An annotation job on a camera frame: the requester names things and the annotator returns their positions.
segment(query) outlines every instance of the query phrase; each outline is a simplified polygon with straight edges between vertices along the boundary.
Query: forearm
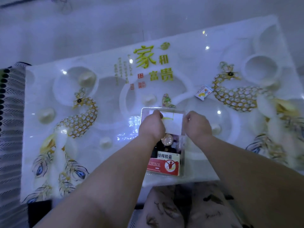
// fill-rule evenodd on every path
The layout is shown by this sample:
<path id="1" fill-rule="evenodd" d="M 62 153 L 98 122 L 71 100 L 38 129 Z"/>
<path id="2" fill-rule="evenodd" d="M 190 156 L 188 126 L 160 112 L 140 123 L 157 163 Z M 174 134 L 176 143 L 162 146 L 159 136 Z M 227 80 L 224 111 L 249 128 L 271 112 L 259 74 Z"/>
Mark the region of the forearm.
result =
<path id="1" fill-rule="evenodd" d="M 38 227 L 126 227 L 155 144 L 137 137 L 99 165 Z"/>
<path id="2" fill-rule="evenodd" d="M 255 226 L 303 224 L 299 206 L 304 203 L 303 176 L 215 137 L 195 143 Z"/>

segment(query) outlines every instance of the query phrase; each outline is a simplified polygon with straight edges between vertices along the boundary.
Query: patterned pants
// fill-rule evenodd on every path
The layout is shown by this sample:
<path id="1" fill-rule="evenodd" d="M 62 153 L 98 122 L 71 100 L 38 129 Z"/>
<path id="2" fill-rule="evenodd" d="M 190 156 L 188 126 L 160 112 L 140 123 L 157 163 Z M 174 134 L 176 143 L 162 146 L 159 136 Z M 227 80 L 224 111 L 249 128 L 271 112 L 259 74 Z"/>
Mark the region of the patterned pants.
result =
<path id="1" fill-rule="evenodd" d="M 173 186 L 153 187 L 136 227 L 185 227 L 184 218 L 173 203 Z M 214 182 L 196 183 L 187 227 L 241 228 L 223 193 Z"/>

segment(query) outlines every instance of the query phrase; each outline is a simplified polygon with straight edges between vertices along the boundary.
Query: hand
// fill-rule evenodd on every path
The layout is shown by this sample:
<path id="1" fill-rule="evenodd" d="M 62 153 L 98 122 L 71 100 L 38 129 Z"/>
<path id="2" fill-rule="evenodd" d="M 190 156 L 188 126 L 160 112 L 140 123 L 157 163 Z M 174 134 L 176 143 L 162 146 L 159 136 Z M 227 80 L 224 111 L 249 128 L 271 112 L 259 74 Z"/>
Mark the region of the hand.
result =
<path id="1" fill-rule="evenodd" d="M 165 126 L 162 122 L 163 115 L 159 110 L 154 110 L 153 114 L 147 116 L 139 127 L 139 136 L 151 136 L 155 144 L 165 136 Z"/>
<path id="2" fill-rule="evenodd" d="M 196 143 L 199 139 L 212 137 L 209 121 L 205 116 L 190 111 L 183 119 L 183 127 L 188 137 Z"/>

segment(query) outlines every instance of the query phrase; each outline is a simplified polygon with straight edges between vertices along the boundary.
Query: person's right arm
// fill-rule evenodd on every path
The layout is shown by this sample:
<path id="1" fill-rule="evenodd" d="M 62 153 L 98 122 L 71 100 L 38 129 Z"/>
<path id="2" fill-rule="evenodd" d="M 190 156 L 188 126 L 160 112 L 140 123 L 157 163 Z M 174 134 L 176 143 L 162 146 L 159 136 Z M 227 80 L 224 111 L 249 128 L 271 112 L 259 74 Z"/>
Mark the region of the person's right arm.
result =
<path id="1" fill-rule="evenodd" d="M 215 138 L 208 120 L 194 111 L 184 128 L 254 227 L 304 227 L 301 174 Z"/>

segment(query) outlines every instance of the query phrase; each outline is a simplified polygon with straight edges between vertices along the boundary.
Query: person's left arm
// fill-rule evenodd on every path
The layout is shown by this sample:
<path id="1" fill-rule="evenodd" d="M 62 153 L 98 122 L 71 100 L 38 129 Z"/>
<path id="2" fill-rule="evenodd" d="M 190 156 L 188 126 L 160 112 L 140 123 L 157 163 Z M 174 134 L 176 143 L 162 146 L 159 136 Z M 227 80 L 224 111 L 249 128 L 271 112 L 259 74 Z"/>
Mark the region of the person's left arm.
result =
<path id="1" fill-rule="evenodd" d="M 161 117 L 158 110 L 146 117 L 139 136 L 100 164 L 36 227 L 126 227 L 152 150 L 165 134 Z"/>

